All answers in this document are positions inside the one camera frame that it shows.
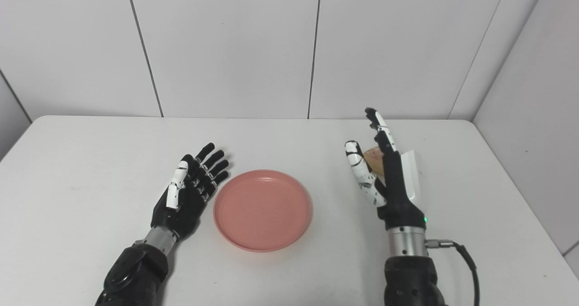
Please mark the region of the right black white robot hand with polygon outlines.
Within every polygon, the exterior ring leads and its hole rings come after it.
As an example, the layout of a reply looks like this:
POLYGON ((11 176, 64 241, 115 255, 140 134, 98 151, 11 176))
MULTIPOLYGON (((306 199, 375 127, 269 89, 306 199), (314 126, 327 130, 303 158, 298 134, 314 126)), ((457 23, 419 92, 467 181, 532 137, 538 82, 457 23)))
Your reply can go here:
POLYGON ((364 157, 359 143, 345 143, 345 153, 354 178, 362 192, 378 209, 379 219, 387 230, 399 226, 427 228, 424 213, 411 201, 403 174, 403 158, 385 120, 374 108, 365 108, 374 140, 382 152, 383 179, 378 178, 364 157))

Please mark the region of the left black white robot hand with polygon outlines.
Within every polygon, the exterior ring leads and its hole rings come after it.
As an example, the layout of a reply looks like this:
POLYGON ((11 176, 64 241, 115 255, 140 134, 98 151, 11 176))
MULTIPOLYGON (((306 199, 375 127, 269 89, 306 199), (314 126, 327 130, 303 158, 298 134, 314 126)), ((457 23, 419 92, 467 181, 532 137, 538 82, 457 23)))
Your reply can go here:
POLYGON ((194 232, 219 185, 229 177, 225 152, 210 142, 197 155, 185 155, 153 209, 151 227, 169 230, 176 240, 194 232))

